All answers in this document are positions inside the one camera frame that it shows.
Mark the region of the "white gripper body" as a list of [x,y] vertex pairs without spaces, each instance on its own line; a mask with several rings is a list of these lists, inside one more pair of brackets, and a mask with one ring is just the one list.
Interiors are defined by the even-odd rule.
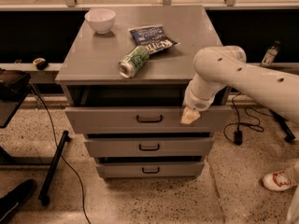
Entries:
[[206,111],[210,108],[213,102],[214,102],[214,98],[203,100],[195,96],[191,90],[186,90],[184,95],[183,105],[188,107],[191,110]]

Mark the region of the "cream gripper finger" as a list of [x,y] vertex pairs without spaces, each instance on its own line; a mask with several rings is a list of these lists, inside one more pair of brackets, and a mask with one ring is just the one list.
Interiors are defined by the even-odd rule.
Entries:
[[198,111],[190,109],[186,106],[182,113],[181,123],[189,125],[198,120],[200,117],[201,115]]

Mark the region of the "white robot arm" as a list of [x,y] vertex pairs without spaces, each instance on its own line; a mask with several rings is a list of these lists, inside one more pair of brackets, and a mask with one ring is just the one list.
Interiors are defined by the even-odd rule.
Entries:
[[299,76],[247,64],[245,51],[238,46],[200,49],[193,65],[195,75],[183,101],[183,124],[199,119],[226,86],[299,124]]

